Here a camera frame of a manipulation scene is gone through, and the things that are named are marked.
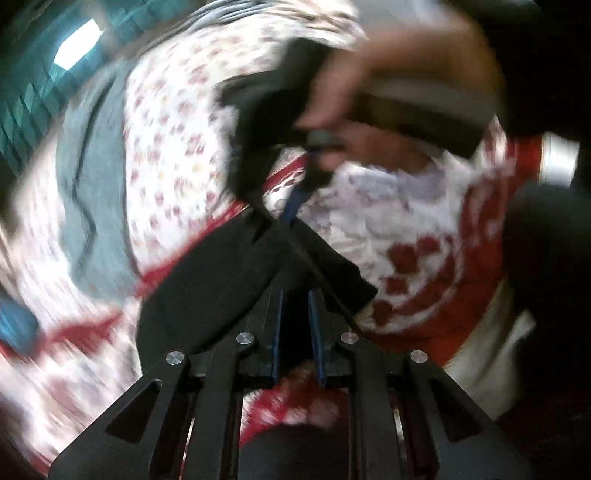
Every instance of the black cloth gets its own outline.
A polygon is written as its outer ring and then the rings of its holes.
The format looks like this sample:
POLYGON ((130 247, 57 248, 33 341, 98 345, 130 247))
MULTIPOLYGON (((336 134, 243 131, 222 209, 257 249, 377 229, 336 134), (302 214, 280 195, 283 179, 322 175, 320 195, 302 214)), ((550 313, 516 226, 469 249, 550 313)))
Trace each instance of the black cloth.
MULTIPOLYGON (((376 294, 359 268, 337 254, 305 223, 295 220, 289 234, 353 314, 376 294)), ((321 284, 294 252, 285 227, 270 225, 247 210, 212 232, 188 252, 147 299, 140 315, 137 346, 142 366, 175 349, 191 355, 239 332, 248 313, 269 285, 284 291, 284 351, 292 366, 311 358, 307 294, 321 284)), ((336 310, 331 299, 327 306, 336 310)))
POLYGON ((346 435, 310 425, 260 433, 240 450, 238 480, 346 480, 346 435))

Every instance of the black sleeve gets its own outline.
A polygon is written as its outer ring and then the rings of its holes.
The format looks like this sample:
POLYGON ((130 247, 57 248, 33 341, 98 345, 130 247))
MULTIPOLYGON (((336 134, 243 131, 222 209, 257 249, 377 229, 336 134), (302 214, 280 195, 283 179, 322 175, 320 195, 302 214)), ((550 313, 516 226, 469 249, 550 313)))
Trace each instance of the black sleeve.
POLYGON ((541 8, 503 0, 459 3, 480 24, 501 65, 506 90, 499 118, 505 130, 591 140, 590 8, 571 0, 540 0, 541 8))

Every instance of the bolt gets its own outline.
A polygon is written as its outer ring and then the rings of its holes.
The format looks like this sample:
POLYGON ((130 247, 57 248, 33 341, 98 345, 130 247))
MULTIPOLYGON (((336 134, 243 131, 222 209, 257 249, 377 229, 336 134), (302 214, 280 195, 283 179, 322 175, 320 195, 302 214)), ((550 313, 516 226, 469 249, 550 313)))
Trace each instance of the bolt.
POLYGON ((168 363, 169 365, 182 364, 183 360, 184 353, 182 353, 180 350, 173 350, 172 352, 169 352, 166 356, 166 363, 168 363))
POLYGON ((359 337, 356 333, 353 332, 345 332, 343 335, 340 336, 340 341, 346 343, 347 345, 353 345, 359 341, 359 337))
POLYGON ((429 360, 429 357, 422 350, 413 350, 410 352, 410 359, 417 364, 423 364, 429 360))
POLYGON ((255 336, 250 332, 242 332, 236 335, 236 341, 240 343, 240 345, 250 345, 255 341, 255 336))

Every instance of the red fabric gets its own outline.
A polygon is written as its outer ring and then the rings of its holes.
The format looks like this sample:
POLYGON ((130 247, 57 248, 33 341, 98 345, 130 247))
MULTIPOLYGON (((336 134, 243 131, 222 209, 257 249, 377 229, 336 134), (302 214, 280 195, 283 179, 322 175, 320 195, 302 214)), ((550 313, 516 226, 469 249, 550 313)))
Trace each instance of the red fabric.
MULTIPOLYGON (((426 352, 439 365, 444 365, 458 351, 478 324, 488 304, 502 280, 503 262, 501 251, 501 233, 489 241, 472 245, 471 239, 486 238, 485 228, 492 219, 502 218, 506 211, 501 189, 507 188, 509 196, 527 180, 537 179, 540 170, 542 138, 535 137, 519 141, 510 141, 507 155, 517 156, 515 175, 508 179, 484 179, 481 184, 472 186, 466 192, 460 218, 460 237, 465 258, 464 276, 456 292, 428 321, 412 326, 402 333, 391 335, 371 334, 369 337, 383 348, 404 352, 420 349, 426 352), (471 218, 472 202, 477 201, 478 189, 486 186, 494 194, 481 209, 476 222, 471 218)), ((425 237, 418 241, 418 252, 412 246, 400 246, 392 262, 395 265, 413 265, 419 254, 437 251, 439 245, 433 238, 425 237)), ((453 281, 455 271, 454 258, 449 255, 438 275, 418 292, 411 300, 398 307, 396 311, 385 301, 374 303, 376 321, 384 324, 392 313, 409 315, 424 310, 439 300, 443 291, 453 281)))

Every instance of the finger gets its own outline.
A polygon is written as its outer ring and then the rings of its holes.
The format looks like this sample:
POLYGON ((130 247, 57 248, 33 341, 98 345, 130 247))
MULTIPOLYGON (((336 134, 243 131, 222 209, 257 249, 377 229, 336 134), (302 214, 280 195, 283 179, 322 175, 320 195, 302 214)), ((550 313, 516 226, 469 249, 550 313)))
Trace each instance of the finger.
POLYGON ((315 78, 310 100, 296 127, 304 130, 332 127, 346 115, 366 75, 359 53, 337 51, 315 78))

